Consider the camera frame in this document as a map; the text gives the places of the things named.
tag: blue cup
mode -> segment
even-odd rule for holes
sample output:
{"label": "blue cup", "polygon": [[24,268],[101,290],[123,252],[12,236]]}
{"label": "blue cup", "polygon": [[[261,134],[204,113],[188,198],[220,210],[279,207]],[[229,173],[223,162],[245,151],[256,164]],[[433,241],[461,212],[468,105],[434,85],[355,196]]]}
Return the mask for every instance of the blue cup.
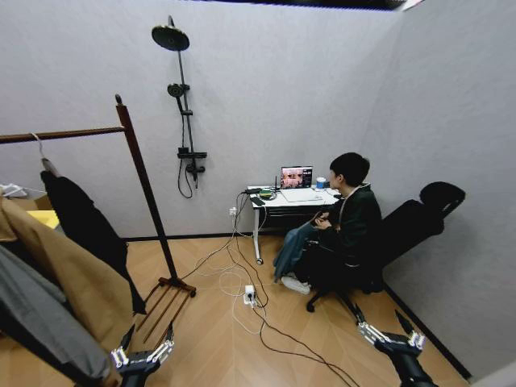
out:
{"label": "blue cup", "polygon": [[318,189],[323,189],[324,183],[326,183],[326,179],[324,177],[318,177],[315,183],[315,187]]}

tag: electrical outlet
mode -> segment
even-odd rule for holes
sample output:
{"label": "electrical outlet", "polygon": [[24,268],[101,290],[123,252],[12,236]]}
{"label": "electrical outlet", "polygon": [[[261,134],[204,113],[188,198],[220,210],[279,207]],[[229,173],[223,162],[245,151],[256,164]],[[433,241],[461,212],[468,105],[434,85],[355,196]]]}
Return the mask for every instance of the electrical outlet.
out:
{"label": "electrical outlet", "polygon": [[256,306],[256,293],[253,285],[245,285],[245,294],[242,297],[245,305],[250,304],[252,308]]}

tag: black jacket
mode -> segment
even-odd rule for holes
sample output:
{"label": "black jacket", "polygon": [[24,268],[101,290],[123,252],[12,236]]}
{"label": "black jacket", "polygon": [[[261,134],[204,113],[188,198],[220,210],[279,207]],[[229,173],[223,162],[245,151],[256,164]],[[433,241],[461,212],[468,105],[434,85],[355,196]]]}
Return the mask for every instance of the black jacket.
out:
{"label": "black jacket", "polygon": [[[370,184],[362,185],[349,198],[339,200],[331,208],[328,220],[332,227],[319,232],[321,248],[333,251],[348,263],[358,263],[355,260],[359,242],[381,221],[380,207]],[[336,224],[340,224],[340,231],[335,229]]]}
{"label": "black jacket", "polygon": [[145,314],[145,301],[126,268],[127,245],[102,212],[95,208],[86,192],[68,178],[43,171],[41,180],[66,236],[124,277],[131,287],[133,310]]}

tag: desk leg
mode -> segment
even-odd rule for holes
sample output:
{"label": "desk leg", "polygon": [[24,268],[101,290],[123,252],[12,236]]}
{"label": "desk leg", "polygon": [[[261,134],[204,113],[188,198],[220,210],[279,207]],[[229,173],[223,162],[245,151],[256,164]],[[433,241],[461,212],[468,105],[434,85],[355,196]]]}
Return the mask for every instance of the desk leg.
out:
{"label": "desk leg", "polygon": [[260,208],[255,208],[255,228],[252,232],[252,240],[255,244],[256,263],[263,264],[260,257],[260,246],[258,245],[258,230],[260,228]]}

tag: desk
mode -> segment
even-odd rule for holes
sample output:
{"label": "desk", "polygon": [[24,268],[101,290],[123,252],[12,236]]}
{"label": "desk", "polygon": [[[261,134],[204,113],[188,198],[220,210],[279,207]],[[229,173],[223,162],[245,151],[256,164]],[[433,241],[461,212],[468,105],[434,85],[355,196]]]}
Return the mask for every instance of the desk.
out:
{"label": "desk", "polygon": [[[252,188],[269,188],[268,186],[250,185],[249,189]],[[309,190],[313,192],[312,188],[298,188],[299,190]],[[299,219],[298,226],[301,226],[302,220],[310,220],[322,207],[329,207],[339,199],[334,198],[333,195],[339,194],[339,191],[334,189],[318,190],[318,194],[322,197],[321,200],[309,201],[309,202],[287,202],[285,197],[280,191],[277,192],[277,196],[273,200],[264,200],[263,206],[257,206],[252,203],[252,208],[255,214],[255,225],[252,231],[252,239],[255,244],[256,263],[263,264],[263,260],[260,256],[260,245],[258,244],[258,231],[260,229],[260,214],[265,217],[265,223],[273,223],[277,219]]]}

